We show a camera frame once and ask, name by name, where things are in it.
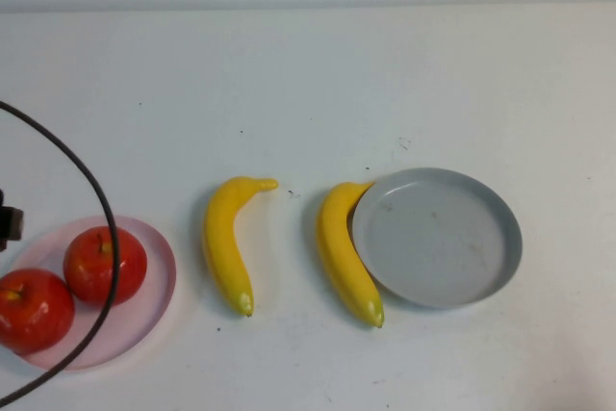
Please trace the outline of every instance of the red apple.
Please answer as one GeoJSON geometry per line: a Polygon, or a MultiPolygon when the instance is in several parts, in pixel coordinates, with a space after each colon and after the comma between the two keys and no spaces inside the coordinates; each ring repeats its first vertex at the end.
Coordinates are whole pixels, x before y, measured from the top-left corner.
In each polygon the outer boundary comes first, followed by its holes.
{"type": "Polygon", "coordinates": [[[74,317],[70,291],[51,271],[16,270],[0,279],[0,344],[16,354],[55,345],[74,317]]]}
{"type": "MultiPolygon", "coordinates": [[[[131,298],[141,287],[147,271],[145,249],[128,231],[117,229],[119,279],[114,305],[131,298]]],[[[102,306],[112,284],[114,254],[109,228],[91,228],[75,238],[64,257],[64,278],[75,296],[102,306]]]]}

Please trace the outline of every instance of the white table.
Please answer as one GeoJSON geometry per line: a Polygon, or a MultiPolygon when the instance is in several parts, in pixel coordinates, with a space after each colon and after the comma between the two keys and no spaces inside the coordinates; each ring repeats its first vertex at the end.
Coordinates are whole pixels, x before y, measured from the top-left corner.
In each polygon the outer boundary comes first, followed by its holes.
{"type": "MultiPolygon", "coordinates": [[[[615,32],[616,4],[0,15],[0,99],[73,147],[117,214],[163,232],[179,270],[141,345],[13,409],[613,409],[615,32]],[[323,276],[316,208],[338,182],[423,166],[495,189],[522,265],[465,309],[383,294],[385,326],[364,328],[323,276]],[[250,320],[221,302],[197,244],[208,194],[237,174],[281,182],[236,227],[250,320]]],[[[99,212],[75,168],[4,114],[0,186],[27,219],[2,264],[99,212]]],[[[0,350],[3,395],[37,373],[0,350]]]]}

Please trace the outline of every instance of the yellow banana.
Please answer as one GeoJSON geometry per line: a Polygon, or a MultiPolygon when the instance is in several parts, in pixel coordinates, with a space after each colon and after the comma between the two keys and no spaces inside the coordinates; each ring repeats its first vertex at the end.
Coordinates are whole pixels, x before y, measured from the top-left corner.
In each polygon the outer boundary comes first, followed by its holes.
{"type": "Polygon", "coordinates": [[[210,199],[203,220],[202,246],[208,269],[229,304],[247,317],[254,310],[254,299],[233,224],[236,214],[252,196],[276,188],[278,182],[272,178],[227,180],[210,199]]]}
{"type": "Polygon", "coordinates": [[[347,219],[372,183],[342,183],[327,195],[317,217],[319,254],[332,283],[350,311],[376,327],[384,321],[383,304],[348,234],[347,219]]]}

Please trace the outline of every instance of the black cable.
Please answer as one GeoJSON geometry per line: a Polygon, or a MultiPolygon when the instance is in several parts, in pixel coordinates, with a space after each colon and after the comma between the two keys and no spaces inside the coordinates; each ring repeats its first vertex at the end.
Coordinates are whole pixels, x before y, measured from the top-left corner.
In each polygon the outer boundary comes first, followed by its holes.
{"type": "Polygon", "coordinates": [[[0,408],[3,408],[4,406],[8,406],[14,401],[34,391],[36,388],[40,387],[42,384],[47,382],[49,379],[57,375],[64,368],[66,368],[75,358],[77,358],[77,356],[79,356],[81,352],[84,351],[86,347],[90,344],[91,340],[94,338],[94,336],[100,329],[100,326],[103,325],[103,322],[107,318],[107,315],[109,315],[109,311],[112,309],[114,300],[116,299],[117,280],[119,278],[119,243],[117,240],[116,221],[114,219],[114,214],[112,213],[112,209],[109,206],[109,202],[107,201],[107,198],[105,197],[105,194],[103,193],[103,190],[100,188],[100,185],[96,181],[96,178],[91,174],[91,172],[84,165],[84,163],[82,163],[81,160],[75,155],[75,153],[73,153],[68,148],[68,146],[62,143],[60,139],[58,139],[58,137],[56,137],[54,134],[49,132],[42,125],[40,125],[38,122],[33,120],[31,117],[24,115],[17,108],[14,108],[8,103],[0,101],[0,110],[4,110],[8,113],[11,113],[13,116],[21,119],[26,124],[28,124],[30,127],[38,131],[41,135],[43,135],[49,141],[54,143],[68,157],[68,159],[70,159],[73,162],[73,164],[77,166],[79,170],[81,170],[81,172],[86,176],[86,178],[88,179],[88,181],[94,188],[94,191],[96,192],[96,195],[98,196],[98,199],[100,200],[100,203],[103,206],[103,211],[105,211],[105,218],[107,219],[107,223],[109,224],[109,229],[112,235],[112,244],[114,246],[114,269],[112,272],[112,287],[109,291],[109,295],[107,296],[107,300],[105,300],[105,304],[103,305],[103,308],[100,311],[100,315],[98,315],[98,318],[94,322],[94,325],[92,326],[91,330],[88,332],[88,334],[86,334],[86,337],[84,337],[84,339],[79,343],[79,345],[75,347],[56,366],[51,368],[49,371],[41,374],[39,377],[34,379],[32,382],[29,382],[28,384],[24,385],[20,389],[17,389],[11,394],[8,394],[5,397],[0,398],[0,408]]]}

